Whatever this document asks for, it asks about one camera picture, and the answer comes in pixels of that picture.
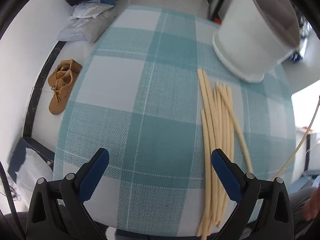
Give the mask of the person's right hand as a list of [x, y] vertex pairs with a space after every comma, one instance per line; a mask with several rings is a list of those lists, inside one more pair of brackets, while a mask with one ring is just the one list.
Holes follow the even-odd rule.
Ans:
[[309, 221], [315, 219], [319, 214], [319, 187], [312, 193], [310, 199], [304, 206], [305, 220]]

